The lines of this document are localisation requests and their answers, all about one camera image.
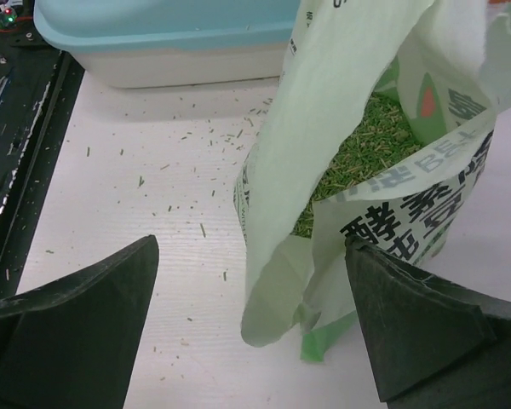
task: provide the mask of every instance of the white tabletop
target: white tabletop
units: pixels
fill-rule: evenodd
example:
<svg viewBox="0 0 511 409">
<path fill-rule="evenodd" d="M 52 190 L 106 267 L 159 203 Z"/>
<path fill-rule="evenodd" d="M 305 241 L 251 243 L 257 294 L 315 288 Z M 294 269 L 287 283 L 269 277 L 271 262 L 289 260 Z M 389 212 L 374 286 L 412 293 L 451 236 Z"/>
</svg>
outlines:
<svg viewBox="0 0 511 409">
<path fill-rule="evenodd" d="M 157 236 L 158 278 L 126 409 L 386 407 L 358 326 L 323 365 L 299 360 L 297 331 L 264 349 L 240 338 L 245 248 L 233 181 L 276 85 L 116 90 L 83 80 L 19 292 Z M 511 300 L 511 112 L 428 269 Z"/>
</svg>

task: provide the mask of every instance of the plastic bin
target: plastic bin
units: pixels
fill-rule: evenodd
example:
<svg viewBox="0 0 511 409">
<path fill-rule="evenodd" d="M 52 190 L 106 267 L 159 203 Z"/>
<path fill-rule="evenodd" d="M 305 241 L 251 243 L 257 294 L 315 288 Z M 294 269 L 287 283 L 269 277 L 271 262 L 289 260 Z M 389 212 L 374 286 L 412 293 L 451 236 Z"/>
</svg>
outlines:
<svg viewBox="0 0 511 409">
<path fill-rule="evenodd" d="M 42 36 L 118 88 L 280 75 L 299 0 L 38 0 Z"/>
</svg>

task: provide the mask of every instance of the open plastic bag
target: open plastic bag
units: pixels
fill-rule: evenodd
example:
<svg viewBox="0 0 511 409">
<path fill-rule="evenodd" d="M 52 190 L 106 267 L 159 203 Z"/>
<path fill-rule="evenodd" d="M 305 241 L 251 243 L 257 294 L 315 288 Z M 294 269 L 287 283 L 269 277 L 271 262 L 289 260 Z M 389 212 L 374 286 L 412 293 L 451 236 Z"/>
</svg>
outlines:
<svg viewBox="0 0 511 409">
<path fill-rule="evenodd" d="M 343 262 L 348 233 L 415 265 L 439 252 L 485 167 L 497 114 L 511 107 L 511 1 L 490 0 L 479 32 L 464 32 L 451 5 L 477 2 L 301 0 L 277 97 L 235 187 L 248 344 L 276 342 L 300 324 L 301 357 L 323 359 L 356 318 Z M 434 41 L 444 10 L 445 51 L 445 40 Z M 474 58 L 464 58 L 467 46 Z M 373 91 L 400 101 L 426 146 L 314 203 L 311 239 L 290 235 Z"/>
</svg>

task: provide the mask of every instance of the white container base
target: white container base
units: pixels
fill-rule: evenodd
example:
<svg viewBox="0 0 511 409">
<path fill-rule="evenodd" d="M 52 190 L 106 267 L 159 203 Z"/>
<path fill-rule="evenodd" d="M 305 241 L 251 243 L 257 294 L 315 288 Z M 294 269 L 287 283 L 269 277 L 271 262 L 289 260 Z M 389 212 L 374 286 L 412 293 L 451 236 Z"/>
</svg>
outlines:
<svg viewBox="0 0 511 409">
<path fill-rule="evenodd" d="M 72 56 L 114 88 L 153 88 L 278 77 L 286 43 L 270 46 L 180 51 L 157 49 Z"/>
</svg>

